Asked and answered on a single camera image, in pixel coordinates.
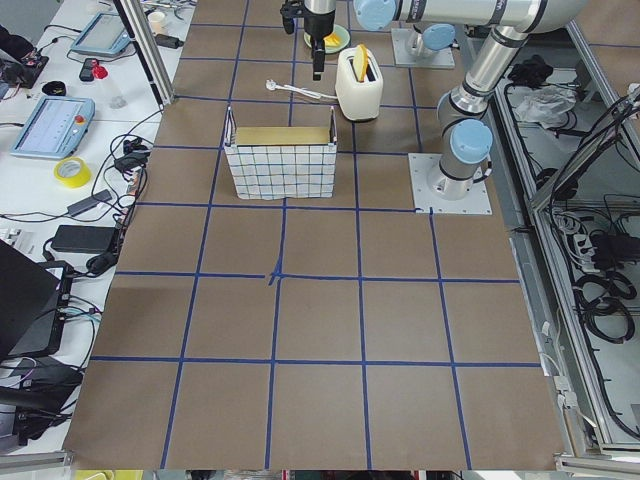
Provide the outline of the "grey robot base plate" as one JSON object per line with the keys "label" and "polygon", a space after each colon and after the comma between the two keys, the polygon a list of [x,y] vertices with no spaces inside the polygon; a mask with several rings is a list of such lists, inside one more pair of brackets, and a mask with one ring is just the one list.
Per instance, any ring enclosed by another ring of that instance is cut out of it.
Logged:
{"label": "grey robot base plate", "polygon": [[491,215],[485,182],[477,168],[472,179],[453,180],[440,169],[441,154],[408,155],[414,209],[424,214]]}

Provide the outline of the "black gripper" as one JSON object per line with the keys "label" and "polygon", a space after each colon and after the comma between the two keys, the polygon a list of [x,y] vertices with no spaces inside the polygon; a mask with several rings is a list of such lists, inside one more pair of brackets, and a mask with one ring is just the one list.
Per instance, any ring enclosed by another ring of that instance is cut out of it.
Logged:
{"label": "black gripper", "polygon": [[325,42],[333,31],[335,22],[335,0],[290,0],[281,7],[282,24],[287,34],[295,29],[295,19],[302,18],[305,32],[313,39],[313,79],[320,80],[325,66]]}

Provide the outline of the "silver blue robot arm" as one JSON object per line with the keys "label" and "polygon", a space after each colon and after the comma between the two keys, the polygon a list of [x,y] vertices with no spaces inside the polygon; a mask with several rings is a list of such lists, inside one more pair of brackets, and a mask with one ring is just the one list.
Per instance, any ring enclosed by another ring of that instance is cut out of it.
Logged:
{"label": "silver blue robot arm", "polygon": [[437,196],[457,201],[476,183],[474,174],[493,143],[491,131],[482,122],[488,99],[529,36],[565,26],[585,5],[579,0],[354,3],[358,23],[369,31],[383,30],[393,21],[431,21],[491,28],[462,83],[444,95],[438,105],[443,154],[427,175],[427,183]]}

